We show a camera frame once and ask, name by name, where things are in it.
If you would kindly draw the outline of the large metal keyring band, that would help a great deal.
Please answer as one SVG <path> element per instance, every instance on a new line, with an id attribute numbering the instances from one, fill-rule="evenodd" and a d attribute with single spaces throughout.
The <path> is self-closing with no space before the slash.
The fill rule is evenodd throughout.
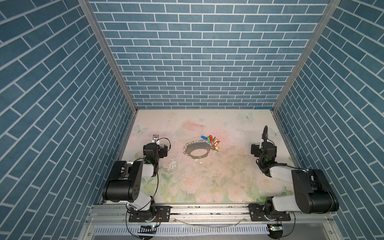
<path id="1" fill-rule="evenodd" d="M 186 143 L 183 148 L 183 154 L 192 158 L 193 160 L 200 160 L 206 158 L 211 151 L 218 152 L 215 147 L 218 147 L 219 141 L 208 142 L 205 140 L 196 140 Z"/>

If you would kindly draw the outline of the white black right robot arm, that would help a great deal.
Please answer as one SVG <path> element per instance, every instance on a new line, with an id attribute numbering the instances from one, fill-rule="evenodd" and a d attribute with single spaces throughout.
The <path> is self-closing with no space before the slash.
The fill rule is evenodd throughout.
<path id="1" fill-rule="evenodd" d="M 290 196 L 268 197 L 264 211 L 270 213 L 301 212 L 304 214 L 325 214 L 337 212 L 340 204 L 325 174 L 319 169 L 302 169 L 278 163 L 277 146 L 269 139 L 269 128 L 264 127 L 261 143 L 251 145 L 251 154 L 263 174 L 280 179 L 294 187 Z"/>

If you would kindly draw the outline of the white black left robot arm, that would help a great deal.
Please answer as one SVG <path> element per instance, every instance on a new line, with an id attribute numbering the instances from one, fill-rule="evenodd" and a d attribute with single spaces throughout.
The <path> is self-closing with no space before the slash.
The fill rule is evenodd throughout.
<path id="1" fill-rule="evenodd" d="M 160 159 L 168 156 L 170 146 L 149 143 L 143 147 L 144 156 L 132 163 L 116 161 L 103 187 L 102 197 L 114 203 L 127 202 L 129 212 L 156 211 L 154 196 L 141 192 L 143 177 L 157 177 Z"/>

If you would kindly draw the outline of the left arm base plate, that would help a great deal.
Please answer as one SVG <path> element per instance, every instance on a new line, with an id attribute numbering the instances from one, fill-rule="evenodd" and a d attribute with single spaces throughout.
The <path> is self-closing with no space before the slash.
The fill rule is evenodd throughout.
<path id="1" fill-rule="evenodd" d="M 155 222 L 157 218 L 158 222 L 169 222 L 171 215 L 170 206 L 152 206 L 146 211 L 136 211 L 133 208 L 128 210 L 130 223 L 144 223 Z"/>

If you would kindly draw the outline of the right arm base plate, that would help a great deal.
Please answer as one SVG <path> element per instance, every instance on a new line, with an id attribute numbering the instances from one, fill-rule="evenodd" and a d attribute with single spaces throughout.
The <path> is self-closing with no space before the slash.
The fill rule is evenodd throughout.
<path id="1" fill-rule="evenodd" d="M 260 204 L 249 204 L 248 210 L 252 222 L 289 222 L 291 216 L 289 212 L 276 211 L 271 206 L 264 206 Z"/>

